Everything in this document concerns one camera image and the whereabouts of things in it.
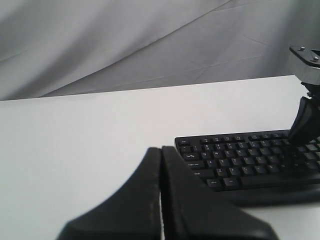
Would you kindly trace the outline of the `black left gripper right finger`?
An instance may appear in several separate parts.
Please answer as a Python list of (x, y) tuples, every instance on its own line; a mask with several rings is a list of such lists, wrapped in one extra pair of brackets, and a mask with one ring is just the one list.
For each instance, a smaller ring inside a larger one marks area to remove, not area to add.
[(167, 240), (275, 240), (266, 223), (209, 189), (172, 146), (162, 147), (161, 203)]

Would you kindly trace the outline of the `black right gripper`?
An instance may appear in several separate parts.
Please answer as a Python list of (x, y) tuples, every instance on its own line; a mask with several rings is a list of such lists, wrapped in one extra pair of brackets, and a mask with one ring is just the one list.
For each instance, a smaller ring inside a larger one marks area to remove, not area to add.
[(288, 134), (290, 143), (306, 144), (320, 136), (320, 86), (301, 83), (307, 97), (300, 99), (298, 112)]

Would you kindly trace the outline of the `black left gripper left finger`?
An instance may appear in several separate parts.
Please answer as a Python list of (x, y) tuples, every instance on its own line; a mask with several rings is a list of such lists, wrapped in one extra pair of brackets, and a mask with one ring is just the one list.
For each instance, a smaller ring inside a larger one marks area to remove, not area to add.
[(160, 149), (149, 148), (112, 196), (69, 221), (59, 240), (160, 239)]

